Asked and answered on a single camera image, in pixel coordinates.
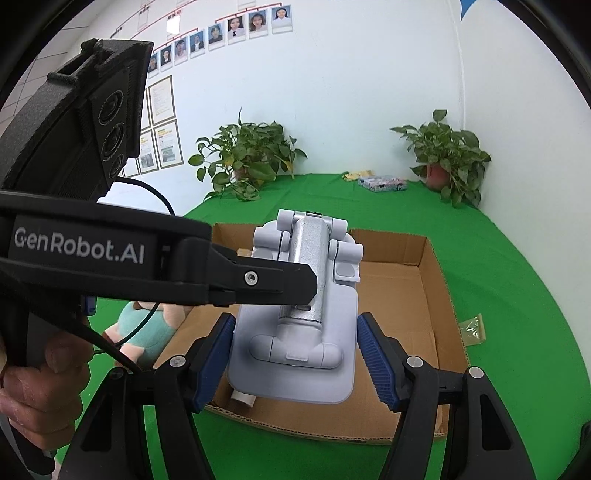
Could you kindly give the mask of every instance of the framed certificate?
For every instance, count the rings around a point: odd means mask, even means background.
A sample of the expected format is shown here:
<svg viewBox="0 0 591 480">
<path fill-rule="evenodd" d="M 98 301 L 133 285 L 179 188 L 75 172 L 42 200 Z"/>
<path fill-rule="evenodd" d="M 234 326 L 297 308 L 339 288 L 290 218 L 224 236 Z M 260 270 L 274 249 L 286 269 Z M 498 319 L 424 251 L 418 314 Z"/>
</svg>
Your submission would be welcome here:
<svg viewBox="0 0 591 480">
<path fill-rule="evenodd" d="M 177 121 L 173 120 L 154 128 L 156 147 L 160 155 L 160 168 L 174 167 L 183 164 L 183 153 L 178 137 Z"/>
<path fill-rule="evenodd" d="M 148 89 L 144 92 L 144 104 L 142 105 L 142 125 L 141 130 L 146 130 L 150 128 L 150 112 L 148 110 Z"/>
<path fill-rule="evenodd" d="M 124 177 L 133 178 L 139 175 L 139 167 L 136 158 L 128 158 L 127 163 L 124 165 L 123 170 L 121 170 Z"/>
<path fill-rule="evenodd" d="M 154 134 L 151 130 L 139 136 L 138 168 L 140 173 L 158 170 L 158 156 L 154 148 Z"/>
<path fill-rule="evenodd" d="M 177 116 L 174 109 L 172 75 L 153 83 L 148 87 L 150 93 L 150 114 L 152 125 L 172 120 Z"/>
</svg>

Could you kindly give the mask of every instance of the green cloth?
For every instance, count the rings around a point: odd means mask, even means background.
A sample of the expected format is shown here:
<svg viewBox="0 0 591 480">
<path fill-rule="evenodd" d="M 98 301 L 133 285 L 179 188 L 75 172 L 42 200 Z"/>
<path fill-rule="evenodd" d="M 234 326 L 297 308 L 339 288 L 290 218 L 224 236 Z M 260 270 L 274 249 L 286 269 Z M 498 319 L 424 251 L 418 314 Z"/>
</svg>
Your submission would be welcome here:
<svg viewBox="0 0 591 480">
<path fill-rule="evenodd" d="M 454 209 L 411 183 L 405 192 L 372 193 L 340 176 L 279 178 L 261 200 L 208 200 L 187 217 L 209 223 L 263 224 L 277 210 L 321 212 L 350 228 L 425 235 L 433 243 L 459 320 L 482 313 L 487 340 L 468 347 L 517 425 L 538 480 L 556 480 L 577 451 L 580 428 L 591 420 L 591 388 L 574 337 L 552 296 L 525 258 L 480 211 Z M 100 300 L 91 319 L 101 330 L 117 320 L 125 302 Z M 112 361 L 91 363 L 87 405 Z M 153 409 L 147 430 L 155 480 L 166 479 Z M 200 438 L 218 480 L 375 480 L 388 448 L 296 439 L 204 412 Z M 439 479 L 444 441 L 433 445 L 427 479 Z"/>
</svg>

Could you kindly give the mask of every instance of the human hand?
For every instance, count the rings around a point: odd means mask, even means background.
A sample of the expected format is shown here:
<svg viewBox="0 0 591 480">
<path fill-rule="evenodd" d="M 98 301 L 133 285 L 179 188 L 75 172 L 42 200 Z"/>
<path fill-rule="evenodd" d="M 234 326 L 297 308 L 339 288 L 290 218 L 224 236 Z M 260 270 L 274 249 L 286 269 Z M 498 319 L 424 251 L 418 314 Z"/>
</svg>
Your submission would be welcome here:
<svg viewBox="0 0 591 480">
<path fill-rule="evenodd" d="M 82 414 L 80 393 L 90 381 L 92 345 L 66 332 L 50 339 L 41 368 L 8 366 L 0 413 L 32 444 L 57 450 L 72 441 Z"/>
</svg>

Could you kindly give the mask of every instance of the plant pot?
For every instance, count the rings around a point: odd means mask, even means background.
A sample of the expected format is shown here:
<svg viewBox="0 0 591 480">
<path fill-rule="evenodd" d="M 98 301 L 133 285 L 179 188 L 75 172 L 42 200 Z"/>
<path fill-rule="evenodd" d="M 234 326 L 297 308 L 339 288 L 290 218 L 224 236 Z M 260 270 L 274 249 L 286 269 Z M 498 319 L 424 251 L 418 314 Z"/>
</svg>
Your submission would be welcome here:
<svg viewBox="0 0 591 480">
<path fill-rule="evenodd" d="M 440 192 L 441 189 L 449 185 L 449 173 L 437 163 L 427 165 L 427 188 Z"/>
</svg>

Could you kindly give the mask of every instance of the cardboard box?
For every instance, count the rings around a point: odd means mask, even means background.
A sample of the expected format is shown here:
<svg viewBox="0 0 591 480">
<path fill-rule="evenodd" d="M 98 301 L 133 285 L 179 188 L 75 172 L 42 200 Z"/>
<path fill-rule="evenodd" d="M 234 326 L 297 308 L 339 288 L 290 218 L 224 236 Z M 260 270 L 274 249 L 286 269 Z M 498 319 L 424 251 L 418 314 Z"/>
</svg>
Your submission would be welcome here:
<svg viewBox="0 0 591 480">
<path fill-rule="evenodd" d="M 248 254 L 255 225 L 217 224 L 213 241 Z M 464 372 L 466 350 L 433 247 L 423 236 L 351 230 L 365 249 L 358 284 L 359 313 L 371 312 L 384 333 L 397 338 L 409 355 L 436 368 Z M 222 312 L 238 314 L 238 306 L 219 309 L 196 307 L 166 347 L 159 365 L 186 353 L 193 341 L 207 336 Z M 355 443 L 391 442 L 398 423 L 381 403 L 363 357 L 357 350 L 355 387 L 338 405 L 314 405 L 257 398 L 249 408 L 230 399 L 232 387 L 225 376 L 211 405 L 217 414 L 246 424 L 299 437 Z M 447 433 L 448 407 L 440 406 L 435 437 Z"/>
</svg>

